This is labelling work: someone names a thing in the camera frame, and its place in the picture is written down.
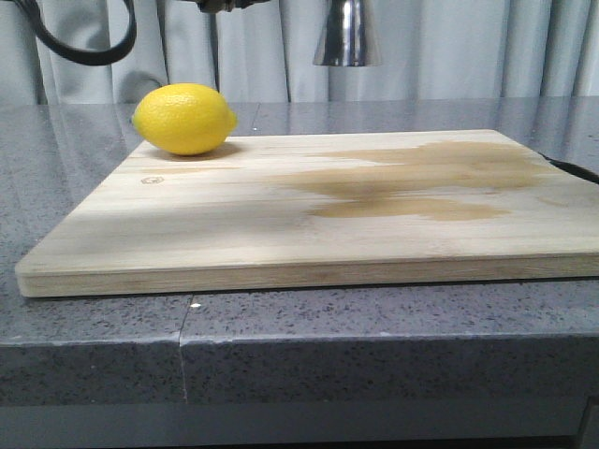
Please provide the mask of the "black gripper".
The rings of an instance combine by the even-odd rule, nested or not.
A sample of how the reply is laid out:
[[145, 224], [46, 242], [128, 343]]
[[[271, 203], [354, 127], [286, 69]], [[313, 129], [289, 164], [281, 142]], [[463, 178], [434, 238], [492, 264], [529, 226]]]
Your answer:
[[203, 13], [231, 12], [253, 5], [268, 3], [269, 0], [197, 0], [197, 6]]

